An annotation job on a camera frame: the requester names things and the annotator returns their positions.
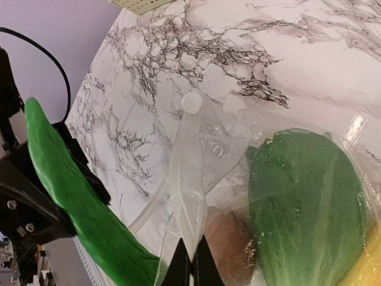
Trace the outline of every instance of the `lettuce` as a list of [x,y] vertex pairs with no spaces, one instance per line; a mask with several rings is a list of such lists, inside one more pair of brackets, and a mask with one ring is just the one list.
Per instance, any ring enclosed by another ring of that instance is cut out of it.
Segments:
[[331,286],[364,244],[366,204],[330,138],[288,129],[246,152],[251,229],[267,286]]

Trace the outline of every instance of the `brown object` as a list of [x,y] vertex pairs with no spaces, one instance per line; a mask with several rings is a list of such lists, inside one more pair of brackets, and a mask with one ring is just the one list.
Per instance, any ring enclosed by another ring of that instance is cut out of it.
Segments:
[[209,207],[204,234],[226,286],[249,285],[254,272],[255,249],[244,222],[233,211]]

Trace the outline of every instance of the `yellow object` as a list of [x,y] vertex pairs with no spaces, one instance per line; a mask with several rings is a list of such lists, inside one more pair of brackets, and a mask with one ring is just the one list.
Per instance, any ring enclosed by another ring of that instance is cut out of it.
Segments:
[[376,223],[365,249],[340,286],[381,286],[381,222]]
[[137,15],[142,15],[172,0],[110,0],[110,2]]

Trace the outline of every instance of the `round white cap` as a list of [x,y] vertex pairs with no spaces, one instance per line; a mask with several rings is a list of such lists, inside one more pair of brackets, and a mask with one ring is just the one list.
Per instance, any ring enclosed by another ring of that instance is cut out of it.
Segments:
[[197,94],[196,92],[190,92],[184,95],[183,99],[181,100],[181,106],[185,112],[194,115],[199,113],[201,110],[203,101],[204,100],[200,94]]

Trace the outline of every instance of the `marble countertop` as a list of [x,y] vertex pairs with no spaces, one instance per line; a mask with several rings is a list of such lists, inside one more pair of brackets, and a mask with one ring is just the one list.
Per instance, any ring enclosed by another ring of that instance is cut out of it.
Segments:
[[[193,89],[230,113],[271,110],[336,132],[381,164],[379,0],[178,0],[122,11],[68,124],[130,224],[168,164]],[[164,198],[139,239],[159,253]]]

